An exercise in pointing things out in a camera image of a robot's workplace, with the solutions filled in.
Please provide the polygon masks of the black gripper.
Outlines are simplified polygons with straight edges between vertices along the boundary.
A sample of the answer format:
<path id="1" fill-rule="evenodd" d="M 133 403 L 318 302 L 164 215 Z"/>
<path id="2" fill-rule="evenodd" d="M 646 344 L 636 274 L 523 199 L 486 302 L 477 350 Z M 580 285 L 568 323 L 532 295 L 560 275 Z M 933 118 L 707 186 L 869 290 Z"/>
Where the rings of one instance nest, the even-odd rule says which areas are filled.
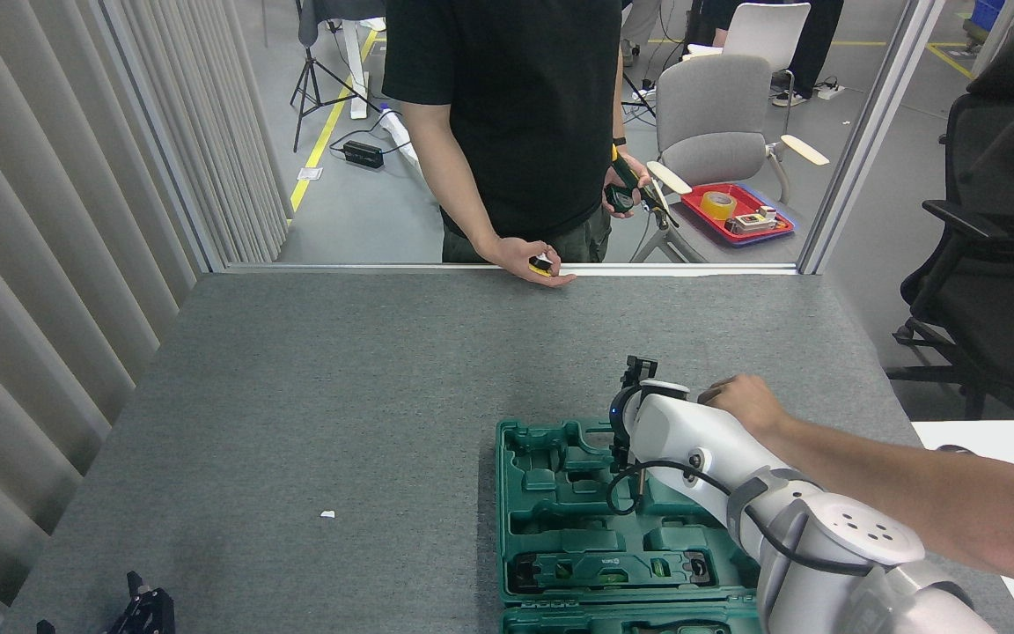
<path id="1" fill-rule="evenodd" d="M 656 377 L 658 361 L 655 358 L 628 356 L 625 360 L 622 374 L 622 390 L 637 390 L 648 379 Z M 635 429 L 637 410 L 639 409 L 639 392 L 619 392 L 609 404 L 609 425 L 613 431 L 613 441 L 609 446 L 613 455 L 612 472 L 630 466 L 630 436 Z"/>

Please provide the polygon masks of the person's bare hand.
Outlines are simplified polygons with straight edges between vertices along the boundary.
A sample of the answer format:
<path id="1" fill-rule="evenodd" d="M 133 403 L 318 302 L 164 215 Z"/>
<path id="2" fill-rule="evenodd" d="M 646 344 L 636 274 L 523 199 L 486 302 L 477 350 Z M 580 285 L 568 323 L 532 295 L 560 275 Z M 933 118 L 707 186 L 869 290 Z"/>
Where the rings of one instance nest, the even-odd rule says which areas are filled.
<path id="1" fill-rule="evenodd" d="M 724 410 L 759 441 L 791 431 L 797 419 L 784 409 L 760 376 L 737 374 L 701 392 L 697 402 Z"/>

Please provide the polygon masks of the person's right hand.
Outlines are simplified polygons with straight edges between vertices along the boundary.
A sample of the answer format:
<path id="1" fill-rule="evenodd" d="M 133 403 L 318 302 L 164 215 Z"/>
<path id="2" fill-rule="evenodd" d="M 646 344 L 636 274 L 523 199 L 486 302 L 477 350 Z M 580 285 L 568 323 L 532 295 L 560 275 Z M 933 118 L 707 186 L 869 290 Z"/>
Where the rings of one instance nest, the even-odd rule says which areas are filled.
<path id="1" fill-rule="evenodd" d="M 561 257 L 556 250 L 542 241 L 524 241 L 519 238 L 496 238 L 492 240 L 486 249 L 483 257 L 492 264 L 499 266 L 513 276 L 523 278 L 531 284 L 542 286 L 564 286 L 571 284 L 578 276 L 576 274 L 561 273 Z M 536 257 L 546 258 L 550 261 L 551 268 L 547 276 L 539 273 L 531 266 L 531 259 Z"/>

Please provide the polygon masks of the person's left hand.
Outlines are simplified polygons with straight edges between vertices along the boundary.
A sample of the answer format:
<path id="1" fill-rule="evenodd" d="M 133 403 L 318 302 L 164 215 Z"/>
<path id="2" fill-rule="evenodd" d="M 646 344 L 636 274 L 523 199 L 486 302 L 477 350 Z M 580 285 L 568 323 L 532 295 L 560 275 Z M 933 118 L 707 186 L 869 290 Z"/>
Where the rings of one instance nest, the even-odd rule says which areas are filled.
<path id="1" fill-rule="evenodd" d="M 635 195 L 639 193 L 641 203 L 647 203 L 648 208 L 651 208 L 655 204 L 655 197 L 652 196 L 651 189 L 641 186 L 639 175 L 628 165 L 628 161 L 622 157 L 615 147 L 612 150 L 612 168 L 617 181 L 605 185 L 605 200 L 617 213 L 628 213 L 635 208 Z"/>

